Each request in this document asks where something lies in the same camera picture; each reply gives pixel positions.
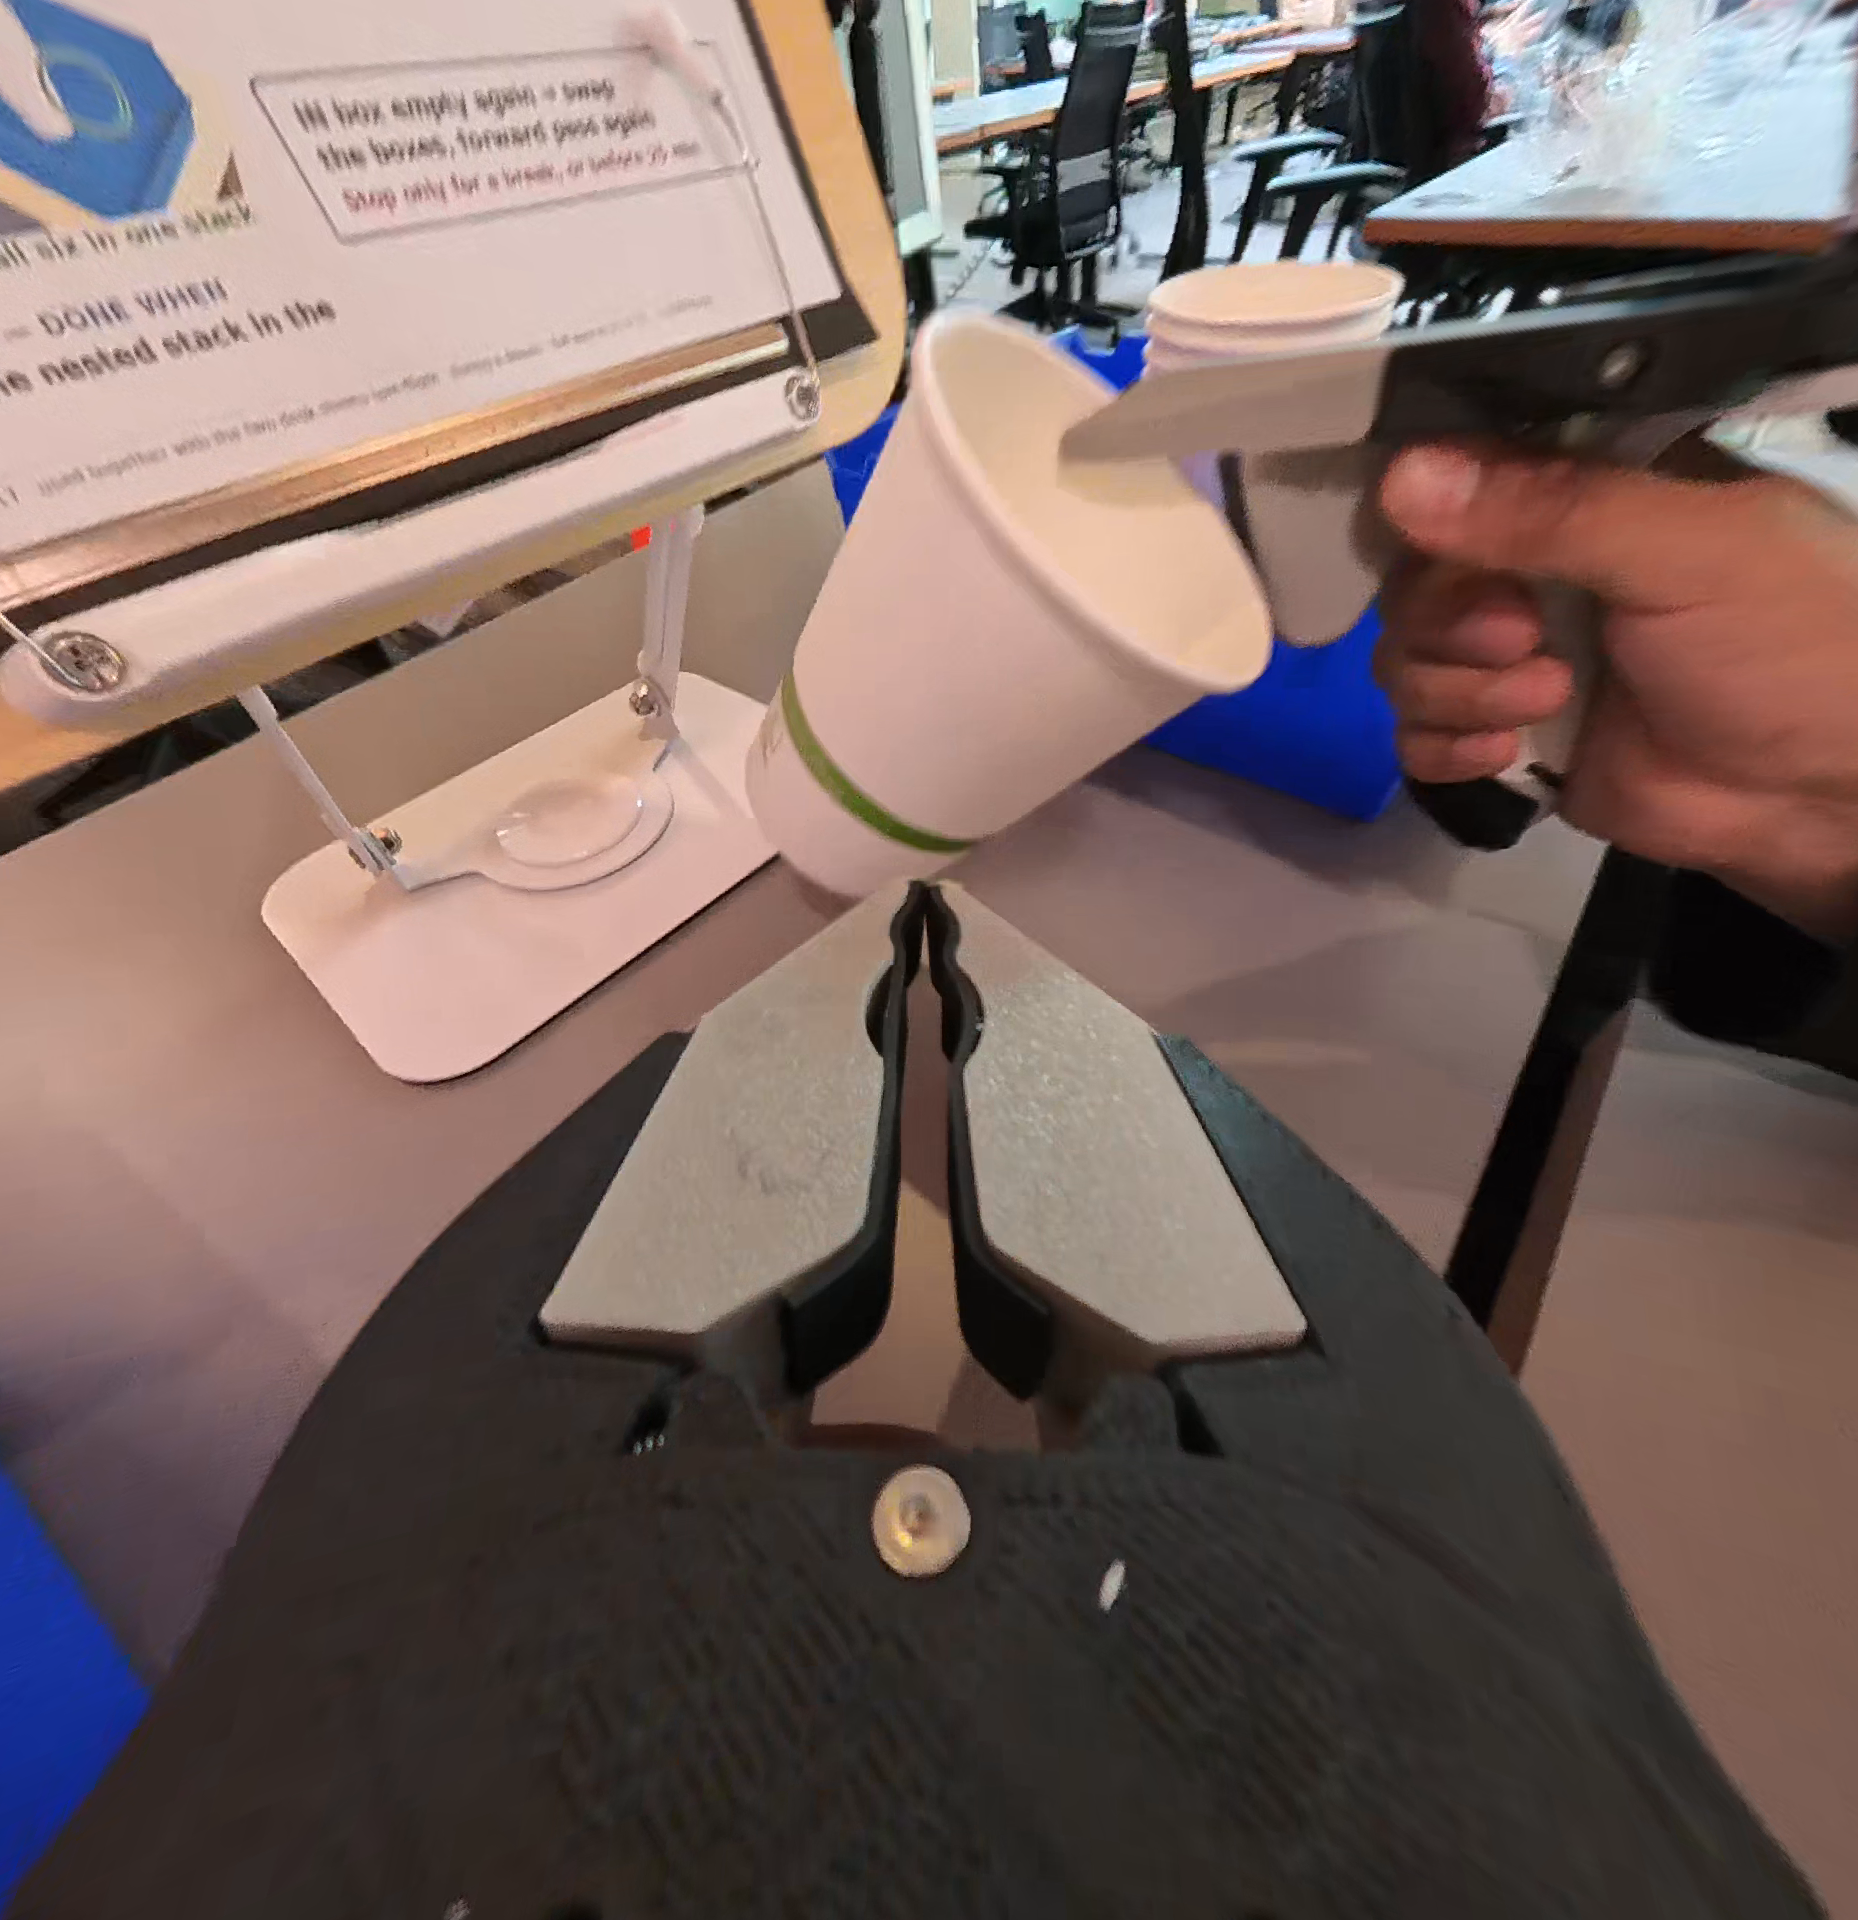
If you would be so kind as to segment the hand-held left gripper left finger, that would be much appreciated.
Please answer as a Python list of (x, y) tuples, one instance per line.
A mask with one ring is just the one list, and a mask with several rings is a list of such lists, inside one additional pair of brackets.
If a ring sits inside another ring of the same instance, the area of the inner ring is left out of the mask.
[(693, 1028), (542, 1299), (550, 1343), (717, 1369), (760, 1404), (870, 1348), (922, 922), (925, 888), (889, 888)]

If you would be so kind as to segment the printed instruction sheet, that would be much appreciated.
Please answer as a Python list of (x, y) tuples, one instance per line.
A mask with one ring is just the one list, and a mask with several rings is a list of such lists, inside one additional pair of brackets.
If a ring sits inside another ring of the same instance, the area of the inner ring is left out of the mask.
[(0, 555), (844, 292), (740, 4), (0, 4)]

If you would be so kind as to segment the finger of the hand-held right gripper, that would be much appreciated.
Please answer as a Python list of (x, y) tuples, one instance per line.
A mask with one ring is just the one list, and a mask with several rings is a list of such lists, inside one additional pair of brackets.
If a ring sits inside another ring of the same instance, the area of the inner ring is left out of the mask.
[(1378, 448), (1227, 453), (1222, 497), (1290, 645), (1356, 630), (1383, 580)]
[(1059, 461), (1233, 453), (1248, 468), (1358, 468), (1393, 360), (1393, 345), (1323, 345), (1141, 369), (1059, 436)]

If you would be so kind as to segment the stack of nested white cups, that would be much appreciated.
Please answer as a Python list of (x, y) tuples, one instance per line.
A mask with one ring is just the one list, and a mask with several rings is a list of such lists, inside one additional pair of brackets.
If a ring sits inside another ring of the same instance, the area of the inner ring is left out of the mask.
[(1403, 272), (1352, 260), (1198, 268), (1146, 297), (1141, 372), (1366, 345), (1388, 331), (1403, 292)]

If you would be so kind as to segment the person's right hand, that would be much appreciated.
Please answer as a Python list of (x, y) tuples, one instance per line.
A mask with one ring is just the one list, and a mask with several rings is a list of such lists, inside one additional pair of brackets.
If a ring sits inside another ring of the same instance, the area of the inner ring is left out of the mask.
[(1655, 473), (1405, 448), (1378, 682), (1410, 780), (1502, 774), (1573, 676), (1541, 592), (1591, 592), (1603, 677), (1563, 823), (1849, 948), (1858, 935), (1858, 518), (1690, 436)]

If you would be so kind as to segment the person's right forearm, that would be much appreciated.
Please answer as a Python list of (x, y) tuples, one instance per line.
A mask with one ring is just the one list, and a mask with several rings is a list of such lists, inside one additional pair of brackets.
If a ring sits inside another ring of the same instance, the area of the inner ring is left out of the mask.
[(1818, 942), (1715, 879), (1680, 867), (1647, 995), (1690, 1037), (1858, 1084), (1858, 927), (1844, 942)]

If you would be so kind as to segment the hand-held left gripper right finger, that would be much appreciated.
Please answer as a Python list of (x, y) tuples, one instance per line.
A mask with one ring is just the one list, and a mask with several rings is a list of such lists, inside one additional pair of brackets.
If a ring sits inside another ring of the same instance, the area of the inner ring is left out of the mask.
[(922, 893), (944, 1198), (967, 1357), (1020, 1404), (1268, 1357), (1306, 1313), (1164, 1044), (1009, 919)]

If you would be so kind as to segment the wooden office desk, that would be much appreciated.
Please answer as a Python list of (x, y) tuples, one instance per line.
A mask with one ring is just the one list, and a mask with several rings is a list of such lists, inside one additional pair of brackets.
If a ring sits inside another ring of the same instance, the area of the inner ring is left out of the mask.
[(1494, 150), (1375, 210), (1375, 250), (1599, 250), (1599, 256), (1822, 256), (1849, 218), (1849, 137), (1745, 144), (1730, 159), (1659, 159), (1628, 187), (1541, 187)]
[[(1206, 60), (1195, 60), (1191, 88), (1217, 94), (1290, 69), (1296, 60), (1326, 60), (1356, 46), (1352, 30), (1318, 30), (1290, 39), (1260, 39)], [(931, 110), (934, 159), (993, 150), (1014, 136), (1047, 128), (1059, 114), (1064, 78), (982, 94)]]

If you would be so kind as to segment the white green-banded paper cup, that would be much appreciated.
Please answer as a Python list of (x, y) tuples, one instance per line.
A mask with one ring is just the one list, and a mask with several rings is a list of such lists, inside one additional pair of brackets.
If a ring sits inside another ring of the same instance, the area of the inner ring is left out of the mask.
[(748, 751), (815, 893), (944, 874), (1184, 705), (1248, 690), (1271, 610), (1174, 461), (1064, 461), (1110, 386), (1047, 335), (934, 315)]

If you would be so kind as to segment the black office chair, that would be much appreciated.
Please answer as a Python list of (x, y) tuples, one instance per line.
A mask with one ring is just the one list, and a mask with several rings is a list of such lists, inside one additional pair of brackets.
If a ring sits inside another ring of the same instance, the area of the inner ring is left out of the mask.
[(1099, 301), (1099, 260), (1123, 225), (1118, 159), (1141, 30), (1141, 0), (1085, 4), (1054, 122), (1036, 150), (993, 172), (998, 205), (965, 221), (965, 242), (1009, 250), (1014, 280), (1031, 278), (998, 308), (1014, 323), (1059, 331)]
[(1233, 213), (1227, 265), (1248, 256), (1255, 225), (1282, 213), (1278, 260), (1300, 260), (1307, 233), (1333, 213), (1326, 250), (1378, 205), (1418, 180), (1429, 159), (1429, 108), (1410, 4), (1366, 4), (1345, 49), (1300, 49), (1278, 78), (1278, 128), (1233, 150), (1248, 189)]

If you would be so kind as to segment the white and wood document stand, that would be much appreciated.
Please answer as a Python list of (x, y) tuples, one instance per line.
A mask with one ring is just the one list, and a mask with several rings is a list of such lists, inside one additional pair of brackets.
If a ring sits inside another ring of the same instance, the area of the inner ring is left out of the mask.
[[(760, 701), (681, 676), (701, 508), (853, 437), (899, 372), (883, 196), (821, 4), (740, 4), (844, 292), (462, 420), (0, 555), (0, 701), (144, 733), (234, 697), (323, 819), (262, 922), (376, 1073), (481, 1073), (768, 864)], [(398, 810), (347, 805), (268, 682), (651, 525), (635, 664)]]

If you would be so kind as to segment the blue plastic bin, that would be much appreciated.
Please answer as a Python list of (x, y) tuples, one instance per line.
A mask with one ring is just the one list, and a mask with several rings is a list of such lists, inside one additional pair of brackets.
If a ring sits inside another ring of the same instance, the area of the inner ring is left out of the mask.
[[(1141, 331), (1064, 330), (1054, 345), (1085, 360), (1106, 386), (1141, 372)], [(825, 453), (844, 525), (883, 453), (899, 403), (857, 437)], [(1278, 637), (1268, 671), (1227, 697), (1195, 701), (1141, 745), (1191, 766), (1315, 805), (1345, 823), (1375, 823), (1403, 784), (1397, 733), (1375, 682), (1375, 603), (1323, 645)]]
[(0, 1917), (144, 1710), (144, 1680), (0, 1468)]

